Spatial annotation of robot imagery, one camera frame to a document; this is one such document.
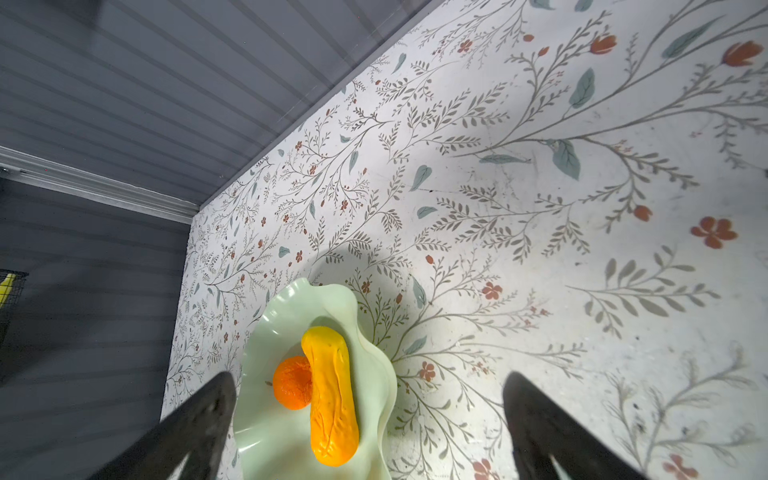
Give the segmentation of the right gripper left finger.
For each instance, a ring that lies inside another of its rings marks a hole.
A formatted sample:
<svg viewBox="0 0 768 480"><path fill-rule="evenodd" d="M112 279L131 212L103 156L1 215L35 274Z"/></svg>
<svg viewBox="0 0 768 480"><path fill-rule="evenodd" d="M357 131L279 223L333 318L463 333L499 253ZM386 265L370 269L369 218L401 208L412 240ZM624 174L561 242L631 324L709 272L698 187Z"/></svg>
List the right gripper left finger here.
<svg viewBox="0 0 768 480"><path fill-rule="evenodd" d="M217 477L236 405L233 375L214 376L136 443L91 475L93 479Z"/></svg>

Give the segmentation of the yellow fake squash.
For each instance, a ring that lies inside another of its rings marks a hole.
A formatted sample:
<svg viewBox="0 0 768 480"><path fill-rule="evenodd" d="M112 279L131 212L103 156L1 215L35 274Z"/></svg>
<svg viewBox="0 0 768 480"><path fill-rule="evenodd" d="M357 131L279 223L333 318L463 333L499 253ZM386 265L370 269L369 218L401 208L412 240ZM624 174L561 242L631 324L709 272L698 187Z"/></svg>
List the yellow fake squash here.
<svg viewBox="0 0 768 480"><path fill-rule="evenodd" d="M311 369L311 450L319 463L340 467L360 442L349 350L344 337L325 326L307 330L301 347Z"/></svg>

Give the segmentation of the small orange tangerine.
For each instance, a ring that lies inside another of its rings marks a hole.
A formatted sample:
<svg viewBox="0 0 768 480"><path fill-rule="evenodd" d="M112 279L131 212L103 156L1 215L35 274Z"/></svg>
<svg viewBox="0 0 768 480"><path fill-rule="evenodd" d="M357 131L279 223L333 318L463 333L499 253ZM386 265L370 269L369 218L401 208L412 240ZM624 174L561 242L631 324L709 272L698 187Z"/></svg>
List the small orange tangerine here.
<svg viewBox="0 0 768 480"><path fill-rule="evenodd" d="M311 403L312 371L304 356L295 356L281 362L272 379L276 400L285 408L302 410Z"/></svg>

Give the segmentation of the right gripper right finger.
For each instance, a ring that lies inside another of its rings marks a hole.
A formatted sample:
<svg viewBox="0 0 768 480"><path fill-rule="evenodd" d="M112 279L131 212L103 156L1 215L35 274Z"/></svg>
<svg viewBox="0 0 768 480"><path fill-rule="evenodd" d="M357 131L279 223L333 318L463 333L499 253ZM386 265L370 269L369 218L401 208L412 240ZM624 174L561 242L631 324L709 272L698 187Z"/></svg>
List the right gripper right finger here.
<svg viewBox="0 0 768 480"><path fill-rule="evenodd" d="M503 408L521 479L644 477L519 372L505 380Z"/></svg>

